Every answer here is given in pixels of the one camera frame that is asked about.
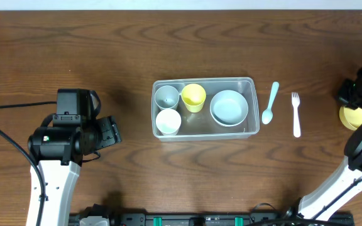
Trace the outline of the yellow plastic bowl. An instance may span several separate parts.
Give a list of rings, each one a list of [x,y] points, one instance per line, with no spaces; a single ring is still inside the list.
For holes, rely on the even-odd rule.
[[[349,107],[342,106],[339,110],[339,118],[346,128],[355,131],[362,125],[362,109],[358,107],[353,110]]]

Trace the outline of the pink plastic fork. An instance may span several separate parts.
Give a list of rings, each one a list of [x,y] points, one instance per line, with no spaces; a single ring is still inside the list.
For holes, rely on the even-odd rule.
[[[301,136],[301,128],[300,128],[300,121],[299,121],[299,108],[300,99],[299,95],[296,92],[292,92],[292,106],[293,106],[293,135],[295,137]]]

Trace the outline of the cream white plastic cup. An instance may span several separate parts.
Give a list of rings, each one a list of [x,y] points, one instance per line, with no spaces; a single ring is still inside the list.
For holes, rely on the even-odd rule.
[[[180,114],[173,109],[164,109],[156,116],[155,124],[164,136],[174,136],[182,123]]]

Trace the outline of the grey plastic cup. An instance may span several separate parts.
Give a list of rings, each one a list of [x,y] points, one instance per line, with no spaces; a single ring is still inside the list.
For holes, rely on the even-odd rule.
[[[165,85],[155,92],[154,100],[160,110],[176,110],[179,102],[179,92],[175,87]]]

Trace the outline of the mint green plastic spoon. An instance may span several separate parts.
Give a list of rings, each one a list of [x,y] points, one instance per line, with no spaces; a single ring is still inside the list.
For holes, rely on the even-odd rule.
[[[261,117],[263,124],[269,124],[273,119],[272,106],[275,101],[275,97],[277,96],[279,86],[280,86],[279,82],[272,83],[268,105],[267,108],[263,111]]]

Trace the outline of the yellow plastic cup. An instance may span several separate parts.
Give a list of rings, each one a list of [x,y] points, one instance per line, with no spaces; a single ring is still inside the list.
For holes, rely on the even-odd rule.
[[[204,106],[206,91],[199,84],[188,84],[182,89],[181,98],[188,111],[197,113]]]

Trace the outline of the grey plastic bowl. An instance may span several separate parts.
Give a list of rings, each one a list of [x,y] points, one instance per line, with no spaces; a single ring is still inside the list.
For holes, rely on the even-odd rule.
[[[223,127],[234,127],[247,117],[249,107],[242,94],[233,90],[223,90],[213,96],[210,103],[212,118]]]

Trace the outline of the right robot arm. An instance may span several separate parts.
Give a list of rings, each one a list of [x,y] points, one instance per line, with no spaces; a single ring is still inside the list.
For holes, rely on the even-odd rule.
[[[346,79],[337,100],[352,110],[362,109],[362,67],[355,80]],[[362,192],[362,124],[344,147],[344,159],[337,170],[312,193],[302,197],[296,216],[327,221],[350,199]]]

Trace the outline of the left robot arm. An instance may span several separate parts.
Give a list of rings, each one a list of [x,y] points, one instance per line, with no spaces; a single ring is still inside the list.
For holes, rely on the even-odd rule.
[[[27,225],[67,225],[83,157],[121,142],[115,118],[98,118],[100,110],[93,90],[58,90],[56,112],[28,139],[35,167]]]

